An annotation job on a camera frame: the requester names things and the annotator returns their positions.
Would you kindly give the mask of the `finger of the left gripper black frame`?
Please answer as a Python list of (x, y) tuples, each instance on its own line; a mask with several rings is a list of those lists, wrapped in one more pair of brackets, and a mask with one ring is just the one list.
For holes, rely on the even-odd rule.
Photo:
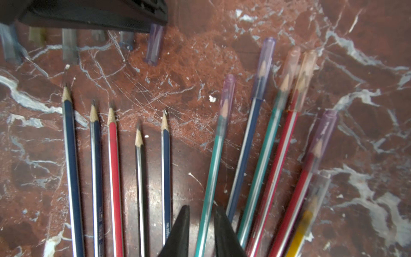
[(149, 33), (152, 24), (168, 23), (165, 1), (1, 0), (1, 23), (32, 27), (115, 30)]

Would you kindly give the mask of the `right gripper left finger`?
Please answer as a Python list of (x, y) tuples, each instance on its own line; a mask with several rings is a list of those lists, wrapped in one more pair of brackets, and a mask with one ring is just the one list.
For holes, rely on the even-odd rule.
[(158, 257), (188, 257), (190, 207), (182, 206)]

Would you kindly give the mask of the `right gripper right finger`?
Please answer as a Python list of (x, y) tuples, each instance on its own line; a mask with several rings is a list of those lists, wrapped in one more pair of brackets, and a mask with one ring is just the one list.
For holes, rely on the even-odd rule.
[(222, 207), (214, 213), (215, 246), (217, 257), (246, 257), (231, 223)]

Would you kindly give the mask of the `purple cap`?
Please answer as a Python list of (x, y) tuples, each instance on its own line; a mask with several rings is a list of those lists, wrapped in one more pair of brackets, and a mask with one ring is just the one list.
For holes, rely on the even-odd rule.
[(158, 24), (151, 25), (147, 53), (144, 59), (144, 61), (151, 66), (157, 65), (161, 44), (163, 40), (163, 33), (164, 26)]

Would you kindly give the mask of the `clear cap of black pencil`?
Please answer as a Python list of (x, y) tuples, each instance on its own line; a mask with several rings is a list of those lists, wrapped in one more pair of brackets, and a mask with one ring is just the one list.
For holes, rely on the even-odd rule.
[(120, 41), (119, 45), (121, 48), (128, 51), (133, 50), (134, 48), (134, 33), (133, 32), (120, 32)]

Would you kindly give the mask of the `blue capped pencil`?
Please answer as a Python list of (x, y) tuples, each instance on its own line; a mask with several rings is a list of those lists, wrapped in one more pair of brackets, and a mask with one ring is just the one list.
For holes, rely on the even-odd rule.
[(170, 166), (170, 133), (167, 121), (167, 111), (163, 110), (161, 124), (162, 153), (162, 242), (165, 245), (171, 231), (171, 166)]

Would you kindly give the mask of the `black capped pencil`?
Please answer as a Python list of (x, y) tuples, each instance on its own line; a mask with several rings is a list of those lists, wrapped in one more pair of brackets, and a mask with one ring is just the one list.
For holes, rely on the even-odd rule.
[(135, 156), (136, 156), (136, 176), (137, 176), (137, 203), (138, 203), (138, 219), (139, 219), (139, 246), (140, 256), (148, 256), (148, 243), (146, 241), (146, 213), (145, 213), (145, 187), (144, 187), (144, 175), (145, 167), (143, 161), (143, 149), (144, 143), (142, 139), (141, 127), (138, 123), (136, 126), (136, 139), (135, 139)]

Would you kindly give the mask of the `teal capped pencil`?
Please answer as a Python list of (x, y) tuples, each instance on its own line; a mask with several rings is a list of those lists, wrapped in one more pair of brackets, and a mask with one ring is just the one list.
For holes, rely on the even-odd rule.
[(207, 187), (204, 195), (202, 214), (199, 224), (199, 232), (195, 249), (195, 257), (204, 256), (206, 248), (207, 234), (209, 222), (211, 219), (211, 211), (214, 203), (214, 196), (217, 184), (217, 177), (220, 165), (220, 159), (223, 149), (223, 143), (229, 123), (232, 100), (235, 89), (235, 77), (232, 74), (226, 76), (222, 95), (220, 98), (220, 110), (217, 119), (217, 127), (213, 146), (213, 154), (210, 161)]

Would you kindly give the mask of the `yellow tinted cap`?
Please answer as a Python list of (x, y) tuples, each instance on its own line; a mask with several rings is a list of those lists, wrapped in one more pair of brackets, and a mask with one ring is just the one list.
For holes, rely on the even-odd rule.
[(30, 27), (28, 40), (38, 47), (44, 47), (47, 40), (47, 30), (43, 27)]

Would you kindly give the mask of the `red capped pencil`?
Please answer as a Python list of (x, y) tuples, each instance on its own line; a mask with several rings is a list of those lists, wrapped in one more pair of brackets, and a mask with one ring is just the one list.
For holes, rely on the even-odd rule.
[(124, 256), (123, 214), (121, 178), (119, 172), (118, 136), (115, 111), (112, 105), (108, 112), (108, 147), (110, 168), (111, 217), (113, 234), (113, 256)]

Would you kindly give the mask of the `dark blue pencil thin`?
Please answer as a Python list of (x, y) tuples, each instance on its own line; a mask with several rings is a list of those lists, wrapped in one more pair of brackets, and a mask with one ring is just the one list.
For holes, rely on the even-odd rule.
[(73, 256), (84, 257), (85, 247), (83, 241), (74, 109), (67, 86), (63, 87), (62, 110)]

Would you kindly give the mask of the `blue tinted cap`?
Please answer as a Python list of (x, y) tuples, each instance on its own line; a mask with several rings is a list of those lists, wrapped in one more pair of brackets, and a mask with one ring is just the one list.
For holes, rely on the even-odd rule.
[(13, 65), (20, 65), (20, 44), (14, 25), (1, 24), (1, 42), (5, 60)]

